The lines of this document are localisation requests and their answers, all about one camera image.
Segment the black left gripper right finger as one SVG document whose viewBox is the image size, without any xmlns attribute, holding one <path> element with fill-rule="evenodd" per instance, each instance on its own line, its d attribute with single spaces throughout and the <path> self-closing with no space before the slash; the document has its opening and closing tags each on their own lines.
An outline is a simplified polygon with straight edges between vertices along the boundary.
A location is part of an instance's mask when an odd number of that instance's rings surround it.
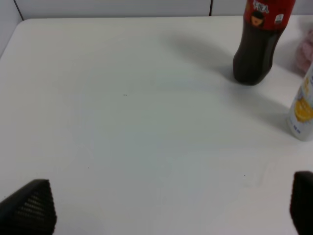
<svg viewBox="0 0 313 235">
<path fill-rule="evenodd" d="M 313 234 L 313 173 L 310 171 L 294 174 L 290 215 L 299 235 Z"/>
</svg>

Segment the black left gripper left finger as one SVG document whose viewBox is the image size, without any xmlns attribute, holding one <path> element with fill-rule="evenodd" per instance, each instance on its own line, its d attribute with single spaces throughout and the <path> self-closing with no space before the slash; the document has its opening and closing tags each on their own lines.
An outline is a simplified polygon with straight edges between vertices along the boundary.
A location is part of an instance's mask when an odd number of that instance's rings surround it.
<svg viewBox="0 0 313 235">
<path fill-rule="evenodd" d="M 35 179 L 0 203 L 2 235 L 52 235 L 56 223 L 48 179 Z"/>
</svg>

